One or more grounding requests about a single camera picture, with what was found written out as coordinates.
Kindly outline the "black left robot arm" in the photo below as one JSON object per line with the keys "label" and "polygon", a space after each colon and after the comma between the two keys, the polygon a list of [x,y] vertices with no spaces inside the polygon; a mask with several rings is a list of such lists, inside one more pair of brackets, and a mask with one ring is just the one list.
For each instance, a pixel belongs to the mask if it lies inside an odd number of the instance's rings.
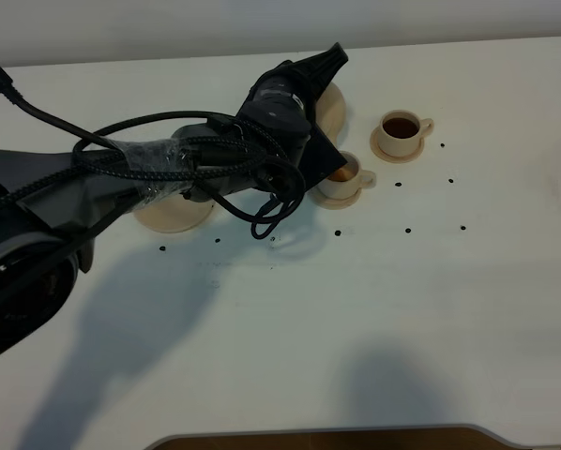
{"label": "black left robot arm", "polygon": [[137,207],[213,202],[269,236],[345,163],[316,106],[348,57],[340,44],[264,73],[234,115],[173,111],[88,131],[26,101],[0,66],[0,95],[74,135],[66,153],[0,150],[0,354],[66,303],[96,237]]}

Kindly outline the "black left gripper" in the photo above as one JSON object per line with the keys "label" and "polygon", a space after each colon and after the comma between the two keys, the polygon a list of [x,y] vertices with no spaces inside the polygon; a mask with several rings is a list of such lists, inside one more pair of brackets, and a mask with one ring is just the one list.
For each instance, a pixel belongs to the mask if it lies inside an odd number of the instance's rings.
{"label": "black left gripper", "polygon": [[236,118],[262,128],[286,155],[302,155],[313,129],[315,102],[348,61],[339,42],[300,61],[284,61],[257,80]]}

